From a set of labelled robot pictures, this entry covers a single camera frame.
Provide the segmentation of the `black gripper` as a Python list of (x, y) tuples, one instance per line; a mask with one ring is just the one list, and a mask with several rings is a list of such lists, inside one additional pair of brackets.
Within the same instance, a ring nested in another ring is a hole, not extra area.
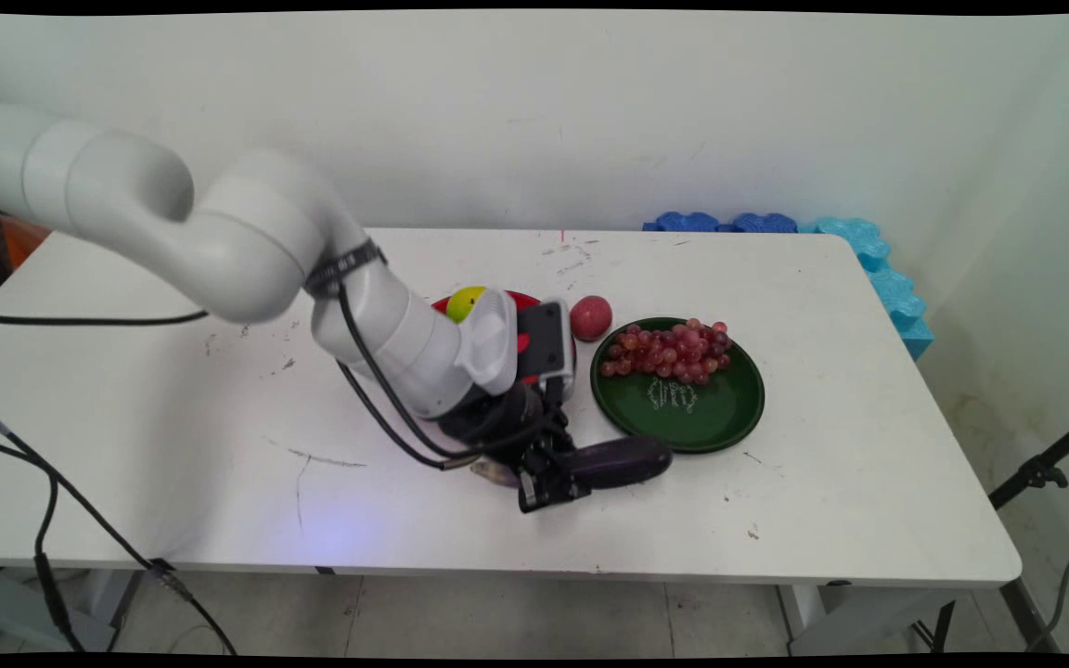
[(538, 451), (552, 456), (578, 451), (561, 410), (563, 380), (546, 386), (517, 380), (500, 397), (480, 397), (438, 418), (446, 436), (483, 449), (483, 455), (517, 470), (521, 513), (568, 504), (591, 495), (573, 459), (526, 459)]

